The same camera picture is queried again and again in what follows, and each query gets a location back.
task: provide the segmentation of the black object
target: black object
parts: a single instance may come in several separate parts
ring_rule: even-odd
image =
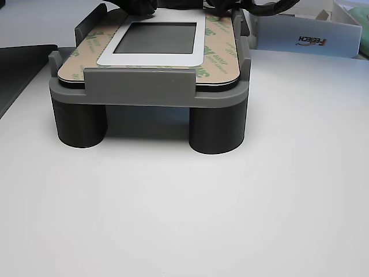
[[[196,23],[132,23],[114,53],[191,54],[195,32]]]
[[[190,109],[190,145],[203,154],[232,151],[244,140],[247,99],[226,108]]]
[[[88,148],[103,140],[108,129],[105,105],[66,104],[51,100],[58,136],[63,143]]]
[[[153,14],[157,8],[156,0],[104,0],[120,7],[128,14],[134,16],[147,16]]]
[[[169,9],[199,9],[203,0],[105,0],[116,4],[128,14],[147,16],[157,7]],[[277,3],[256,5],[255,0],[206,0],[218,14],[230,9],[246,9],[255,16],[274,16],[295,6],[300,0],[280,0]]]
[[[57,49],[56,45],[0,48],[0,118]]]

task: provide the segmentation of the black cable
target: black cable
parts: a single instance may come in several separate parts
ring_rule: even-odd
[[[215,7],[219,12],[234,8],[245,9],[255,16],[275,16],[295,6],[300,0],[280,0],[277,3],[256,5],[254,0],[206,0],[208,4]]]
[[[254,0],[241,0],[240,8],[246,9],[255,16],[275,16],[295,6],[300,0],[280,0],[277,3],[268,3],[262,6],[256,5]]]

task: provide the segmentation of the white table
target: white table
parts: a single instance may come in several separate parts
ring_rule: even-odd
[[[252,56],[246,139],[217,156],[171,108],[65,146],[46,66],[0,120],[0,276],[369,276],[369,62]]]

